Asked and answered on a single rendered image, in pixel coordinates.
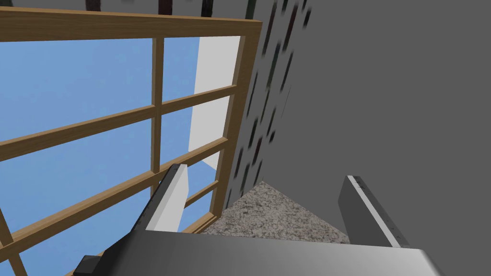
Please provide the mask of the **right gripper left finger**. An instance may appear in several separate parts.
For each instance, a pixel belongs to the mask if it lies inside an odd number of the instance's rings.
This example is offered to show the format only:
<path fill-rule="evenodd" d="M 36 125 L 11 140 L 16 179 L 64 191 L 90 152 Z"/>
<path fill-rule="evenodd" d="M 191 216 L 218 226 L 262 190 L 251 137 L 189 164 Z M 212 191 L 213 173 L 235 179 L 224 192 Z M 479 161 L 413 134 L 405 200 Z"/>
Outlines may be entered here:
<path fill-rule="evenodd" d="M 172 164 L 131 230 L 177 232 L 188 192 L 187 165 Z"/>

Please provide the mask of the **wooden framed window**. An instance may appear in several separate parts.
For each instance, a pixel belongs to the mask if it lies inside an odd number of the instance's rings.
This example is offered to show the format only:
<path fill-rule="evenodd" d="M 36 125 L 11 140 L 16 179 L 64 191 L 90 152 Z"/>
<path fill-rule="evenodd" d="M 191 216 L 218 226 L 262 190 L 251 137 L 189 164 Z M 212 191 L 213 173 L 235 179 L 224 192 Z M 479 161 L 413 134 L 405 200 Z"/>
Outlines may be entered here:
<path fill-rule="evenodd" d="M 72 276 L 173 163 L 177 217 L 221 215 L 262 22 L 0 7 L 0 276 Z M 187 173 L 208 157 L 202 189 Z"/>

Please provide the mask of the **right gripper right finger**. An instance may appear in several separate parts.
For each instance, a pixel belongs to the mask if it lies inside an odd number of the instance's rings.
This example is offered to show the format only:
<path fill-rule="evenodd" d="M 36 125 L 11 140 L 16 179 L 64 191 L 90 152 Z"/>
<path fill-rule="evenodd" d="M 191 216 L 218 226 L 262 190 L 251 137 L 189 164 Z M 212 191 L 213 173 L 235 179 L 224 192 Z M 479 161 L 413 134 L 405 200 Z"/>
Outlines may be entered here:
<path fill-rule="evenodd" d="M 338 205 L 351 244 L 410 247 L 407 239 L 361 177 L 345 176 Z"/>

